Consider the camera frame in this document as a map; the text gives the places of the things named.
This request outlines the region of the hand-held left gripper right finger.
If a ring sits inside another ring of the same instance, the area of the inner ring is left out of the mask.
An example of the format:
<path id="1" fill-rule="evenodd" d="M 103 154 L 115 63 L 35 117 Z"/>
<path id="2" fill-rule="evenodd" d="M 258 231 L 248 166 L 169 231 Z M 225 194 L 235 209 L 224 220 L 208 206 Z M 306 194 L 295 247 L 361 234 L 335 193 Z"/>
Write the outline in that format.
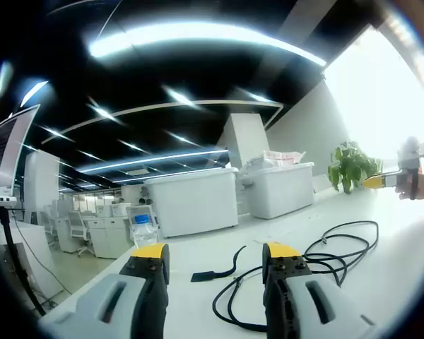
<path id="1" fill-rule="evenodd" d="M 374 323 L 330 279 L 314 274 L 297 250 L 265 243 L 263 305 L 267 338 L 374 338 Z"/>

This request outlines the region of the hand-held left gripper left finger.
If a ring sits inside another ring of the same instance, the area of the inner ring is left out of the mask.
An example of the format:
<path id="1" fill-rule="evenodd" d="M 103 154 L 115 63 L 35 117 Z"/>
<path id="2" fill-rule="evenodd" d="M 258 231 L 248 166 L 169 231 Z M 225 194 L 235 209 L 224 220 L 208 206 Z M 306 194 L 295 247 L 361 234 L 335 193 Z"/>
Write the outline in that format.
<path id="1" fill-rule="evenodd" d="M 39 327 L 48 338 L 162 338 L 169 281 L 169 245 L 138 248 L 119 273 L 80 296 L 73 311 Z"/>

